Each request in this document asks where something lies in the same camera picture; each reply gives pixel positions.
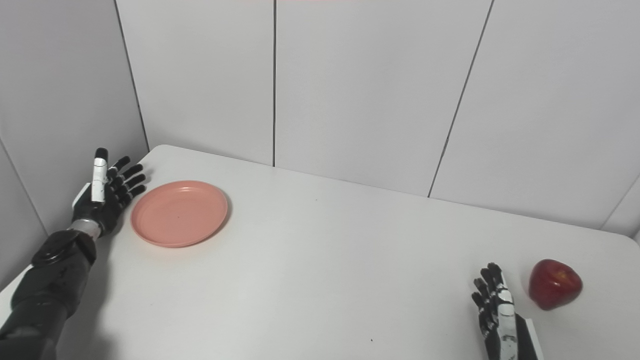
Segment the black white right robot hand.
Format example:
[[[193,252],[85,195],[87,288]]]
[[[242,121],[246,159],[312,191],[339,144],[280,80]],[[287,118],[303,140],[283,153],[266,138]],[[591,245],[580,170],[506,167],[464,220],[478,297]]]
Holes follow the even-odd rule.
[[[501,267],[489,262],[473,280],[471,299],[489,360],[542,360],[544,355],[532,319],[519,315]]]

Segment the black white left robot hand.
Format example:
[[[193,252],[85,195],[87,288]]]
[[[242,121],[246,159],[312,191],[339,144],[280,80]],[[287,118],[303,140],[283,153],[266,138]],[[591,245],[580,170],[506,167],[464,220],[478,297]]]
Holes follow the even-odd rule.
[[[71,204],[71,230],[89,235],[93,240],[111,234],[121,215],[134,198],[146,191],[144,166],[128,165],[124,156],[109,163],[109,151],[99,147],[94,153],[92,177]]]

